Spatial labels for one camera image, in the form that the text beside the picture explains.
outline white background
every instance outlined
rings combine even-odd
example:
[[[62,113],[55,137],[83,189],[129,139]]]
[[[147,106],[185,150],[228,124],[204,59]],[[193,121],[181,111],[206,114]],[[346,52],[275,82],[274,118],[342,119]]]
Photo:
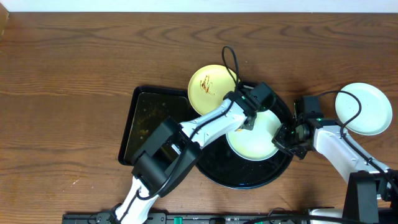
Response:
[[[0,0],[10,12],[398,12],[398,0]]]

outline brown tabletop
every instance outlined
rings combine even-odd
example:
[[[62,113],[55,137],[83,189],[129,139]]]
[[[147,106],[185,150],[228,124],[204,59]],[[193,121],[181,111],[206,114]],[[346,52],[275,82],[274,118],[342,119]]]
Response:
[[[122,202],[132,167],[117,157],[133,90],[186,89],[196,70],[222,63],[224,45],[234,47],[243,80],[268,83],[291,110],[302,95],[378,87],[393,121],[354,138],[398,169],[396,14],[12,13],[0,41],[0,223],[60,223],[65,212]],[[335,116],[334,97],[322,108]],[[255,190],[227,189],[193,168],[154,208],[342,208],[345,194],[339,173],[310,152]]]

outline brown stain on plate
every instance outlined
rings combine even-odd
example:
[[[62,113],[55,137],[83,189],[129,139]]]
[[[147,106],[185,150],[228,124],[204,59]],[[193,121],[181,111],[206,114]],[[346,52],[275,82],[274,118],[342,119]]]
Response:
[[[204,90],[206,93],[210,94],[211,96],[214,96],[215,94],[210,91],[210,86],[212,85],[213,83],[210,81],[209,75],[207,75],[204,80],[200,80],[200,89]]]

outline round black tray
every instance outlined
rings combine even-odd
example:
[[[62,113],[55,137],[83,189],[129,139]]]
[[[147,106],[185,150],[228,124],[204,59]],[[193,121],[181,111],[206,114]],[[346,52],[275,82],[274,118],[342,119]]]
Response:
[[[281,123],[292,124],[292,113],[279,96],[271,111]],[[232,189],[253,189],[278,178],[291,161],[292,157],[282,151],[264,161],[243,159],[230,148],[223,135],[204,148],[196,166],[203,175],[217,184]]]

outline wood grain surface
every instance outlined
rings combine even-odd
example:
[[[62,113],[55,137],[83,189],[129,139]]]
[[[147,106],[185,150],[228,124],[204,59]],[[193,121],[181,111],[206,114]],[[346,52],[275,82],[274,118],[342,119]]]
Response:
[[[268,83],[290,109],[299,96],[348,83],[378,87],[392,124],[354,138],[398,169],[396,14],[13,13],[0,42],[0,223],[60,223],[65,212],[122,202],[132,167],[117,156],[133,90],[186,89],[196,70],[222,63],[224,45],[234,47],[243,80]],[[333,96],[322,106],[335,116]],[[333,166],[309,153],[254,190],[221,187],[193,168],[154,208],[342,208],[345,193]]]

